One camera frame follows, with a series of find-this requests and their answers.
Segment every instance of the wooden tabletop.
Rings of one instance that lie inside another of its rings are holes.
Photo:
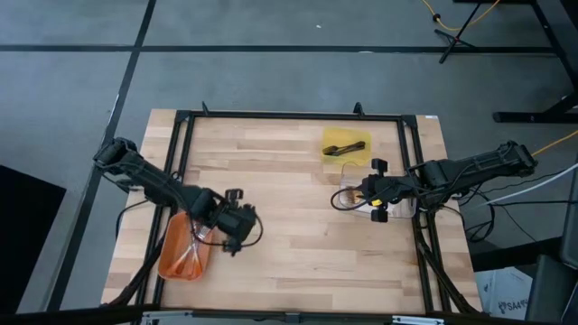
[[[175,110],[152,111],[141,155],[163,168]],[[424,159],[446,158],[435,116],[417,118]],[[166,282],[162,306],[251,311],[422,313],[424,304],[410,219],[384,224],[331,208],[341,167],[323,164],[323,128],[371,133],[372,157],[403,175],[395,123],[287,119],[196,118],[184,182],[224,193],[240,188],[256,206],[265,234],[235,257],[212,249],[208,269],[196,282]],[[183,124],[174,170],[182,148]],[[406,130],[412,148],[409,129]],[[127,205],[142,200],[131,193]],[[454,202],[448,203],[458,208]],[[154,205],[129,210],[123,219],[102,302],[117,297],[141,266]],[[460,217],[441,210],[436,224],[443,264],[461,293],[477,309],[480,298]],[[258,234],[253,229],[250,242]],[[152,300],[156,267],[147,289]],[[433,302],[440,310],[430,270]]]

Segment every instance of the black stand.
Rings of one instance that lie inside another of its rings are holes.
[[[564,97],[554,106],[542,113],[523,112],[496,112],[492,115],[494,121],[498,123],[558,123],[575,124],[578,123],[578,114],[566,113],[578,106],[578,94]]]
[[[447,32],[442,32],[438,29],[435,29],[434,32],[436,34],[439,34],[441,36],[445,36],[447,37],[448,41],[450,41],[450,45],[448,46],[448,48],[445,50],[445,52],[442,54],[442,57],[440,58],[440,64],[443,64],[445,62],[445,59],[447,59],[448,55],[450,55],[450,52],[453,50],[453,48],[459,43],[465,46],[468,46],[472,49],[476,49],[475,46],[469,44],[468,42],[464,42],[460,39],[461,34],[463,33],[463,31],[465,31],[466,27],[468,27],[468,25],[470,24],[471,19],[473,18],[473,16],[476,14],[476,12],[478,11],[478,9],[480,9],[480,5],[481,3],[478,3],[478,5],[476,5],[476,8],[473,10],[473,12],[471,12],[470,17],[468,17],[468,20],[466,21],[466,23],[461,27],[460,32],[458,32],[458,34],[456,36],[452,36]],[[436,22],[437,19],[440,18],[439,14],[436,14],[433,17],[433,20]]]

